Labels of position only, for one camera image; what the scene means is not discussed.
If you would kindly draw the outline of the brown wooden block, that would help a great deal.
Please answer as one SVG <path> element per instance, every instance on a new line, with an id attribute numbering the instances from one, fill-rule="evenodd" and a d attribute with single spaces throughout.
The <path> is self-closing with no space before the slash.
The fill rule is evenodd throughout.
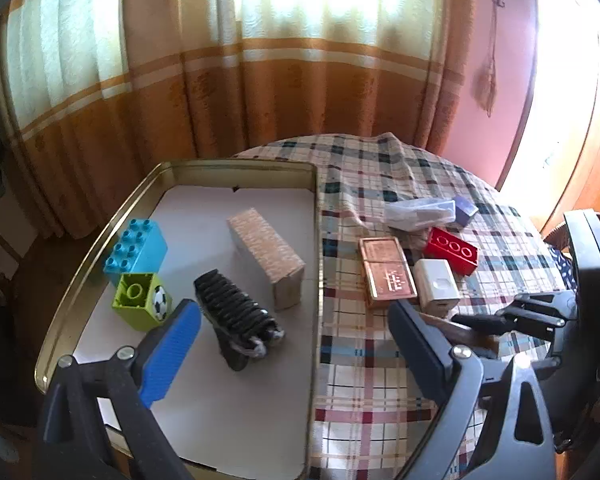
<path id="1" fill-rule="evenodd" d="M 464 344 L 475 351 L 475 354 L 486 359 L 498 358 L 498 340 L 490 335 L 485 335 L 464 325 L 460 325 L 445 318 L 426 313 L 419 313 L 422 320 L 429 326 L 434 326 L 446 337 L 451 344 Z"/>

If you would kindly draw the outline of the green soccer toy brick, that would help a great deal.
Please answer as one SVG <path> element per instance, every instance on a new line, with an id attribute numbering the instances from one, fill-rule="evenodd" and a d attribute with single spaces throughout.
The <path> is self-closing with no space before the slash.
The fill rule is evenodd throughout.
<path id="1" fill-rule="evenodd" d="M 166 322 L 171 306 L 171 295 L 157 273 L 123 273 L 112 302 L 120 318 L 144 333 Z"/>

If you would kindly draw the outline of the white power adapter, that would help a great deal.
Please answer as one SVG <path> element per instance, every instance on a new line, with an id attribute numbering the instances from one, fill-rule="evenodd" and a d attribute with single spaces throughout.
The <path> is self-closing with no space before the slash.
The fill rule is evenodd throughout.
<path id="1" fill-rule="evenodd" d="M 422 312 L 446 318 L 460 302 L 460 292 L 444 259 L 420 258 L 413 266 L 419 307 Z"/>

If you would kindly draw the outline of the red toy brick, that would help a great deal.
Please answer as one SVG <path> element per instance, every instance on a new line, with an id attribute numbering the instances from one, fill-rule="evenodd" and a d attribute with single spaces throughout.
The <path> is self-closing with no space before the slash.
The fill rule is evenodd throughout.
<path id="1" fill-rule="evenodd" d="M 430 230 L 422 254 L 430 259 L 443 259 L 451 270 L 469 276 L 478 268 L 478 248 L 461 238 L 436 228 Z"/>

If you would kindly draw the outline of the black ribbed hair clip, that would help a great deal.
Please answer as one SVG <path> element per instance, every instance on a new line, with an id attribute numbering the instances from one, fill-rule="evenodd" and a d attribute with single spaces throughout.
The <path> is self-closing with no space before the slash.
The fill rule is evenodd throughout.
<path id="1" fill-rule="evenodd" d="M 223 359 L 241 372 L 285 337 L 283 327 L 233 281 L 213 269 L 194 281 L 202 313 L 213 326 Z"/>

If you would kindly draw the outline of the copper metallic box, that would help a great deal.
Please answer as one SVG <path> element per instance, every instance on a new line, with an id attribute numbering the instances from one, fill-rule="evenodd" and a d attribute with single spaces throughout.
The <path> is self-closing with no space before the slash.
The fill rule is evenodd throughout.
<path id="1" fill-rule="evenodd" d="M 370 309 L 396 300 L 416 300 L 417 290 L 404 251 L 395 236 L 364 237 L 358 241 Z"/>

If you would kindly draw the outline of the cyan toy brick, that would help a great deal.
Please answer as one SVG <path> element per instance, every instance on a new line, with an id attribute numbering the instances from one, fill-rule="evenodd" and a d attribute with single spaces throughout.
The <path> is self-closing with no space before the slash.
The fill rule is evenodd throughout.
<path id="1" fill-rule="evenodd" d="M 157 222 L 132 219 L 105 259 L 104 273 L 114 287 L 125 273 L 158 273 L 167 251 Z"/>

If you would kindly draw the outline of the purple cube block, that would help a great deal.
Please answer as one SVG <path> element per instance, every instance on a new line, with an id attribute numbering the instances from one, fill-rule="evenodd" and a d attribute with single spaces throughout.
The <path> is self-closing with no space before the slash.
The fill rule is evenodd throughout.
<path id="1" fill-rule="evenodd" d="M 478 214 L 478 207 L 468 198 L 463 196 L 454 196 L 453 202 L 455 204 L 455 223 L 462 228 L 466 228 L 468 224 Z"/>

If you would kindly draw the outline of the white card box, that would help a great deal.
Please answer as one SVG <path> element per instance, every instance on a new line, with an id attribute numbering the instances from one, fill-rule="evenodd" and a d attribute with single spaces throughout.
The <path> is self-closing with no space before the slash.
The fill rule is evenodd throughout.
<path id="1" fill-rule="evenodd" d="M 238 252 L 252 264 L 253 276 L 264 285 L 276 311 L 301 302 L 306 263 L 254 208 L 227 219 Z"/>

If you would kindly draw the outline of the blue feather pattern cushion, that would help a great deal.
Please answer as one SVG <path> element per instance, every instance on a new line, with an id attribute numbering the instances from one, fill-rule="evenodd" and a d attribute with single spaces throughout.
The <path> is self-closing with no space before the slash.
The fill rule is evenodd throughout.
<path id="1" fill-rule="evenodd" d="M 566 289 L 576 290 L 578 288 L 578 284 L 573 273 L 573 265 L 571 260 L 554 246 L 548 246 L 548 250 L 550 251 L 550 255 L 552 256 L 554 263 L 558 267 L 560 277 L 562 278 Z"/>

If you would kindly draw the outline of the plaid tablecloth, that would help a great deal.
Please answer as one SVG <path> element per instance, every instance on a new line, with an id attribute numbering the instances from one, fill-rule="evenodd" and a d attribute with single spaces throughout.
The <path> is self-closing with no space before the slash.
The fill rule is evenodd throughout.
<path id="1" fill-rule="evenodd" d="M 451 313 L 493 313 L 521 292 L 564 282 L 532 222 L 471 172 L 386 132 L 299 136 L 250 148 L 253 159 L 308 162 L 320 184 L 322 340 L 312 420 L 311 479 L 391 479 L 411 456 L 436 408 L 389 333 L 386 306 L 370 298 L 410 292 L 413 270 L 366 266 L 364 238 L 391 236 L 390 203 L 460 196 L 476 207 L 453 234 L 476 248 L 476 270 L 455 280 Z"/>

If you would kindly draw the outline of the gold metal tin box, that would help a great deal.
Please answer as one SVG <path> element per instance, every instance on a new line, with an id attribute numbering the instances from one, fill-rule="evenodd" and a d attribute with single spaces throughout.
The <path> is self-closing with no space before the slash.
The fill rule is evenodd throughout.
<path id="1" fill-rule="evenodd" d="M 303 479 L 322 315 L 318 175 L 307 162 L 163 162 L 102 230 L 45 338 L 39 479 Z M 299 301 L 230 229 L 257 211 L 306 266 Z M 196 278 L 219 271 L 284 338 L 235 360 L 204 313 Z"/>

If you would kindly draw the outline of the orange cream curtain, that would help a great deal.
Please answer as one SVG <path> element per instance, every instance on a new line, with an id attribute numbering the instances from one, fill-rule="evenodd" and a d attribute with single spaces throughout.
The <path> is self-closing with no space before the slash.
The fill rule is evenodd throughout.
<path id="1" fill-rule="evenodd" d="M 2 0 L 0 137 L 44 236 L 102 226 L 160 162 L 390 132 L 440 153 L 475 0 Z"/>

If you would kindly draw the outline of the hanging wall tassel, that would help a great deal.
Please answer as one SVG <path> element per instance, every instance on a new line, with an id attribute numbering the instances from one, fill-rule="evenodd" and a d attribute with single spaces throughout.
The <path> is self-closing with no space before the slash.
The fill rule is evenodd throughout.
<path id="1" fill-rule="evenodd" d="M 492 0 L 488 50 L 476 83 L 476 99 L 486 116 L 491 117 L 498 93 L 496 50 L 498 50 L 498 11 L 505 8 L 505 0 Z"/>

